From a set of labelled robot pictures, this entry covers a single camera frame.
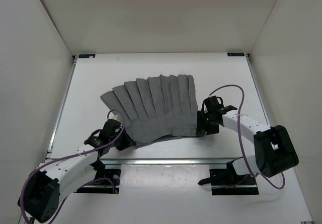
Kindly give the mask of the grey pleated skirt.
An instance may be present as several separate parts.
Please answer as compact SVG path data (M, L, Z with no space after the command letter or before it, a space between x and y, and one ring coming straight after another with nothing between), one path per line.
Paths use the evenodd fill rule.
M198 137L196 89L190 74L137 78L100 96L125 120L136 148L155 142Z

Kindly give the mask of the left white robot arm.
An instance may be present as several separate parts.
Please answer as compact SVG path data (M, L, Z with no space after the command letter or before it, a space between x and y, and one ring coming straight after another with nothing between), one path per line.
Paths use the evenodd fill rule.
M133 145L125 127L109 119L74 154L40 165L27 178L18 199L24 219L30 215L40 223L50 220L70 194L91 181L103 181L105 165L100 158L110 148L122 151Z

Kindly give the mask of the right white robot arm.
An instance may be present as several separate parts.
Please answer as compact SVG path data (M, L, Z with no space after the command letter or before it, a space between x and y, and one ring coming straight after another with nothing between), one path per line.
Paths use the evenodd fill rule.
M271 178L299 164L298 155L284 126L259 123L240 114L232 105L224 106L221 97L205 99L202 109L197 112L197 135L217 134L221 126L235 131L239 141L242 138L249 140L254 145L255 153L227 162L221 173L199 181L199 185L224 179L237 184L249 174Z

